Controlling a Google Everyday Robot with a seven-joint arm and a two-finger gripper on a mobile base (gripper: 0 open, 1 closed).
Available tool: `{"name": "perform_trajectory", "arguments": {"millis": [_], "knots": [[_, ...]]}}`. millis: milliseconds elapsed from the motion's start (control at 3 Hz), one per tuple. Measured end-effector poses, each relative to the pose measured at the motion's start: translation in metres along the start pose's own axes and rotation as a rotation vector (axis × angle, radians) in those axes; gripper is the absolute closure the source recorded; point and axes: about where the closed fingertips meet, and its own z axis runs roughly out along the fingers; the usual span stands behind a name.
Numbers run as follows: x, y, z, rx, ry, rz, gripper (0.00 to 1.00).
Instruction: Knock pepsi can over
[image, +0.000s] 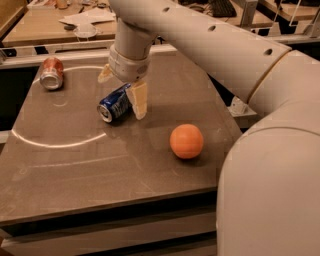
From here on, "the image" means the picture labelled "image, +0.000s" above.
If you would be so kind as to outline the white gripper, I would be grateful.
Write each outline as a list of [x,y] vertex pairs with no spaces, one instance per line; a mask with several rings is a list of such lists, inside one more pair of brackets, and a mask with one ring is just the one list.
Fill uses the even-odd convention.
[[135,82],[127,90],[127,97],[132,105],[133,112],[138,120],[147,114],[147,83],[146,76],[150,59],[131,60],[122,56],[114,45],[110,47],[109,65],[106,64],[98,75],[98,82],[104,83],[113,77],[113,74],[123,82]]

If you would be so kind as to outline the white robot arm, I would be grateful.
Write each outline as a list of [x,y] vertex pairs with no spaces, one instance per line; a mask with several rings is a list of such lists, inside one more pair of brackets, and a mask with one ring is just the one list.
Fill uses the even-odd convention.
[[223,164],[218,256],[320,256],[320,62],[172,0],[109,3],[117,78],[144,77],[160,36],[262,117]]

